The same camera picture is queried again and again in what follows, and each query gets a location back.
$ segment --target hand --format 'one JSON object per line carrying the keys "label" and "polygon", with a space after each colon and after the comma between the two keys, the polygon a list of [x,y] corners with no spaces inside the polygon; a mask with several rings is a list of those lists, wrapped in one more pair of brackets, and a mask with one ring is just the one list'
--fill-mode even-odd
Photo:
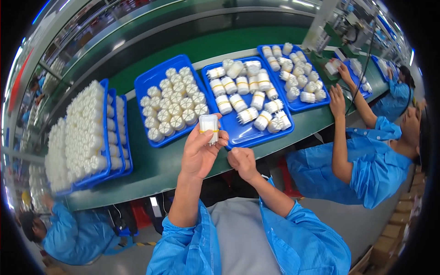
{"label": "hand", "polygon": [[391,67],[388,67],[387,71],[388,71],[388,77],[389,77],[390,79],[392,79],[392,70],[391,70]]}
{"label": "hand", "polygon": [[47,208],[49,208],[49,210],[52,212],[52,207],[54,206],[54,200],[52,199],[51,195],[49,193],[44,193],[41,200],[47,206]]}
{"label": "hand", "polygon": [[250,148],[234,147],[227,154],[229,165],[238,171],[242,179],[251,183],[255,178],[261,177],[257,171],[255,156]]}
{"label": "hand", "polygon": [[340,62],[340,63],[341,63],[341,65],[337,68],[337,71],[341,75],[342,80],[348,84],[351,81],[353,81],[352,77],[350,76],[350,72],[348,71],[347,66],[343,62]]}
{"label": "hand", "polygon": [[330,88],[330,110],[335,119],[340,116],[345,117],[345,98],[339,84],[336,84],[336,88],[334,86]]}
{"label": "hand", "polygon": [[220,130],[219,141],[215,145],[205,146],[214,133],[211,130],[204,133],[200,133],[199,131],[200,125],[197,123],[185,142],[181,173],[202,180],[211,171],[221,147],[227,145],[229,135],[226,131]]}

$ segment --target blue plastic tray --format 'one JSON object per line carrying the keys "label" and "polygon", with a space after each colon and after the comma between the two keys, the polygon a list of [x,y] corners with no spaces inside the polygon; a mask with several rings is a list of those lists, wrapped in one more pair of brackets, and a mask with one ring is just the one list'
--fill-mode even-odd
{"label": "blue plastic tray", "polygon": [[[108,79],[103,79],[100,81],[100,84],[104,87],[104,104],[103,104],[103,118],[107,117],[107,94],[108,94]],[[107,169],[101,171],[100,173],[91,175],[90,177],[83,179],[79,182],[75,182],[72,184],[71,189],[63,190],[60,192],[57,192],[57,195],[67,195],[77,190],[84,190],[88,189],[88,185],[95,182],[95,181],[102,181],[102,179],[106,178],[110,174],[110,168],[111,168],[111,162],[110,162],[110,150],[109,150],[109,142],[108,142],[108,134],[107,134],[107,119],[103,119],[103,138],[104,138],[104,145],[105,145],[105,151],[102,152],[103,156],[107,158]]]}
{"label": "blue plastic tray", "polygon": [[[265,65],[268,67],[269,75],[271,75],[271,76],[274,78],[274,80],[275,80],[275,81],[272,81],[272,83],[274,84],[274,86],[275,86],[275,88],[277,89],[278,93],[281,94],[281,96],[282,96],[282,98],[284,99],[284,101],[287,102],[287,106],[289,107],[289,109],[291,109],[291,110],[294,111],[294,112],[298,112],[298,111],[302,111],[302,110],[305,110],[305,109],[315,108],[315,107],[317,107],[317,106],[322,106],[322,105],[329,104],[329,103],[330,103],[330,95],[329,95],[329,93],[328,93],[327,88],[325,87],[325,85],[323,85],[323,90],[326,92],[327,97],[326,97],[325,99],[323,99],[322,101],[320,101],[320,102],[316,102],[316,103],[306,103],[306,102],[302,102],[301,99],[300,99],[300,97],[298,97],[297,99],[295,99],[295,100],[294,100],[293,102],[291,102],[291,103],[289,103],[289,102],[287,101],[286,91],[284,90],[284,85],[286,84],[286,82],[285,82],[284,80],[281,80],[281,78],[279,78],[279,73],[280,73],[281,70],[278,71],[278,72],[274,72],[274,71],[271,69],[271,67],[270,67],[270,65],[269,65],[269,62],[267,61],[267,59],[266,59],[266,58],[264,57],[264,55],[263,55],[263,50],[262,50],[263,46],[269,46],[269,47],[272,48],[273,45],[278,45],[278,46],[281,47],[281,49],[282,49],[283,46],[284,46],[283,44],[267,44],[267,45],[260,45],[260,46],[257,47],[257,51],[258,51],[258,53],[261,55],[261,59],[263,59]],[[298,47],[298,46],[296,46],[296,45],[293,45],[292,52],[297,52],[297,51],[302,51],[302,50],[301,50],[300,47]],[[316,70],[315,70],[315,67],[313,66],[313,64],[312,64],[312,63],[310,62],[310,60],[308,59],[308,56],[306,56],[306,55],[304,55],[304,56],[305,56],[305,58],[307,59],[307,62],[309,62],[309,63],[312,65],[312,70],[313,70],[313,71],[316,71]]]}
{"label": "blue plastic tray", "polygon": [[108,91],[108,94],[113,98],[111,106],[114,109],[114,116],[113,116],[113,118],[111,118],[111,120],[113,120],[113,122],[115,123],[115,130],[114,130],[114,133],[116,134],[116,144],[115,145],[118,147],[119,153],[121,154],[120,159],[122,160],[122,167],[120,169],[117,169],[117,170],[110,170],[110,173],[109,173],[109,175],[107,177],[89,183],[87,185],[87,189],[91,189],[92,187],[94,187],[95,185],[97,185],[97,184],[99,184],[99,183],[101,183],[103,181],[111,180],[111,179],[120,177],[122,175],[122,173],[125,171],[124,153],[122,152],[121,138],[119,136],[119,127],[118,127],[118,122],[117,122],[116,89],[114,89],[114,88],[110,89]]}
{"label": "blue plastic tray", "polygon": [[[384,75],[383,72],[382,72],[382,70],[381,70],[381,68],[379,67],[379,63],[378,63],[379,58],[378,58],[377,56],[375,56],[375,55],[371,55],[371,59],[373,60],[373,63],[376,64],[376,67],[378,68],[378,71],[379,71],[379,73],[381,74],[382,78],[383,78],[385,81],[389,81],[389,77],[388,77],[388,75]],[[385,60],[385,62],[387,63],[388,66],[390,65],[390,63],[392,63],[391,61],[388,61],[388,60]],[[396,78],[398,78],[398,77],[399,77],[399,72],[393,70],[393,75],[394,75]]]}
{"label": "blue plastic tray", "polygon": [[[235,60],[241,60],[242,62],[257,60],[261,62],[261,67],[263,69],[266,69],[267,71],[270,70],[270,68],[268,68],[268,66],[258,56],[244,57]],[[217,107],[217,104],[215,103],[214,94],[211,90],[211,86],[209,85],[209,79],[206,76],[206,71],[220,66],[222,66],[222,62],[205,66],[202,69],[202,77],[209,91],[209,96],[206,97],[206,101],[210,102],[211,105],[214,105],[214,107],[210,109],[211,113],[219,113],[219,109]],[[274,77],[271,74],[269,74],[269,79],[272,83],[274,83]],[[274,87],[277,90],[278,94],[280,94],[280,99],[282,100],[284,106],[286,106],[286,100],[282,96],[282,93],[280,92],[279,88],[275,85]],[[250,103],[252,101],[252,96],[253,95],[250,93],[247,95],[242,95],[243,100],[246,102],[248,106],[250,106]],[[270,100],[267,97],[264,98],[264,103],[267,103],[269,101]],[[292,123],[292,127],[284,131],[279,131],[278,133],[275,134],[269,133],[267,129],[264,131],[258,130],[257,128],[253,127],[252,122],[247,123],[245,125],[241,125],[238,122],[237,112],[235,110],[233,110],[229,114],[224,115],[220,119],[220,124],[221,124],[221,129],[225,130],[229,134],[229,142],[226,148],[231,150],[233,147],[250,147],[266,142],[271,139],[276,139],[278,137],[290,134],[295,128],[295,124],[293,122],[289,110],[284,108],[283,111],[286,113],[286,116],[289,118],[290,122]]]}
{"label": "blue plastic tray", "polygon": [[130,151],[130,142],[128,140],[128,125],[127,125],[127,97],[125,95],[121,95],[120,98],[124,101],[124,127],[125,127],[125,138],[127,140],[127,143],[125,145],[122,145],[122,148],[126,149],[128,151],[128,160],[130,161],[130,169],[125,170],[121,176],[125,176],[128,174],[131,174],[133,172],[133,159],[132,159],[132,153]]}
{"label": "blue plastic tray", "polygon": [[[162,79],[166,78],[165,71],[168,68],[175,68],[177,71],[179,71],[183,67],[189,67],[191,69],[191,72],[194,76],[194,79],[196,81],[196,84],[199,88],[199,90],[205,94],[206,96],[206,102],[208,105],[209,110],[213,110],[213,108],[217,108],[217,105],[212,104],[212,100],[208,100],[208,98],[211,96],[213,98],[213,95],[206,92],[206,88],[203,85],[203,82],[200,80],[200,77],[198,76],[197,72],[194,70],[191,61],[186,55],[177,55],[171,59],[168,59],[167,61],[155,66],[154,68],[144,72],[140,76],[138,76],[135,80],[135,90],[136,90],[136,98],[138,101],[139,106],[139,112],[140,116],[142,118],[142,122],[145,121],[145,116],[142,114],[142,107],[140,105],[140,100],[147,95],[147,90],[151,86],[157,86],[159,88],[159,82]],[[194,129],[195,125],[187,126],[184,130],[176,131],[176,133],[172,136],[167,136],[165,139],[161,142],[154,142],[151,140],[148,140],[150,145],[152,147],[161,147],[168,142],[177,139],[178,137],[190,132],[192,129]],[[148,129],[145,128],[145,134],[148,135]]]}
{"label": "blue plastic tray", "polygon": [[[359,77],[357,77],[355,75],[355,73],[353,72],[353,70],[350,68],[350,60],[347,60],[345,62],[343,62],[346,66],[348,71],[350,72],[350,76],[352,77],[353,82],[356,84],[356,86],[359,84]],[[362,89],[362,84],[359,86],[359,92],[362,95],[363,98],[369,98],[373,93],[369,93],[368,91],[365,91],[364,89]]]}

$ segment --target blue smock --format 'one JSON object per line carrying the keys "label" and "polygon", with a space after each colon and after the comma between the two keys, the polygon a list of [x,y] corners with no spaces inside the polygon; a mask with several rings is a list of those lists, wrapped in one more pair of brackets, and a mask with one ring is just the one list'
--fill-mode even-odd
{"label": "blue smock", "polygon": [[407,178],[412,160],[396,153],[384,140],[399,139],[400,127],[378,117],[374,129],[347,128],[352,179],[346,184],[331,168],[333,142],[286,155],[287,167],[299,192],[347,205],[372,209],[396,193]]}
{"label": "blue smock", "polygon": [[380,99],[371,110],[376,116],[384,116],[390,122],[395,122],[401,113],[408,106],[408,98],[412,100],[414,96],[414,90],[409,89],[406,83],[397,83],[396,77],[392,77],[388,81],[389,94]]}
{"label": "blue smock", "polygon": [[[295,202],[283,218],[267,208],[261,198],[260,211],[267,240],[283,274],[348,273],[350,249],[312,211]],[[154,248],[147,274],[221,274],[217,231],[202,201],[198,202],[195,226],[177,227],[168,217],[162,225],[162,238]]]}
{"label": "blue smock", "polygon": [[53,205],[52,227],[42,241],[44,250],[55,259],[70,265],[84,265],[118,245],[108,217],[86,210],[71,214],[63,204]]}
{"label": "blue smock", "polygon": [[41,88],[43,87],[44,81],[46,80],[46,77],[42,77],[39,81],[38,81],[38,85],[40,86],[40,88],[38,90],[35,91],[35,94],[37,96],[40,96],[42,94]]}

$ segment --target worker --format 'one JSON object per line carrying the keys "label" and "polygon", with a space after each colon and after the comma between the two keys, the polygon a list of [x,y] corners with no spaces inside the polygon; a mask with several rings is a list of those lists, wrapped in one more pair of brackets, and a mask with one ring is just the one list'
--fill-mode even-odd
{"label": "worker", "polygon": [[419,159],[421,110],[409,107],[400,127],[377,117],[356,90],[347,66],[342,63],[338,71],[370,129],[345,128],[345,99],[341,87],[332,86],[334,142],[290,152],[287,165],[303,196],[372,209],[396,193],[410,165]]}
{"label": "worker", "polygon": [[42,77],[41,79],[38,79],[37,76],[34,76],[29,83],[29,90],[31,92],[35,93],[35,102],[37,104],[40,103],[40,101],[45,96],[45,94],[43,93],[43,90],[41,89],[41,87],[43,87],[45,80],[46,80],[46,77]]}
{"label": "worker", "polygon": [[227,159],[260,199],[230,198],[206,208],[199,199],[202,182],[229,136],[220,130],[216,145],[206,146],[213,132],[199,129],[186,140],[147,274],[348,273],[351,254],[342,237],[261,175],[252,149],[235,147]]}
{"label": "worker", "polygon": [[52,226],[46,228],[33,212],[21,213],[20,223],[27,239],[41,245],[53,258],[65,264],[84,265],[121,241],[104,213],[85,210],[71,214],[48,194],[42,200],[53,214]]}
{"label": "worker", "polygon": [[389,122],[395,122],[407,109],[414,96],[414,80],[406,66],[400,67],[399,81],[393,76],[388,67],[389,94],[380,99],[371,110],[380,117],[386,117]]}

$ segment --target forearm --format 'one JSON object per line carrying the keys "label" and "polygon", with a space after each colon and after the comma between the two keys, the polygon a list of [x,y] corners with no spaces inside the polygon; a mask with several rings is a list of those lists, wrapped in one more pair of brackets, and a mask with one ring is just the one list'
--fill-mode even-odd
{"label": "forearm", "polygon": [[378,117],[376,117],[376,115],[373,113],[370,106],[368,106],[368,103],[363,98],[363,96],[361,94],[356,95],[357,93],[360,92],[358,89],[356,89],[357,85],[353,82],[353,80],[348,82],[347,84],[353,95],[356,109],[358,110],[363,122],[367,125],[367,127],[374,128],[376,126],[376,120]]}
{"label": "forearm", "polygon": [[180,173],[174,200],[169,211],[169,221],[177,227],[194,226],[198,216],[198,199],[202,180]]}
{"label": "forearm", "polygon": [[332,154],[332,172],[345,183],[350,183],[353,164],[348,162],[347,140],[345,139],[345,116],[335,117]]}
{"label": "forearm", "polygon": [[295,202],[291,198],[276,189],[262,176],[251,180],[249,184],[256,189],[259,196],[263,199],[264,203],[270,210],[284,218],[295,205]]}

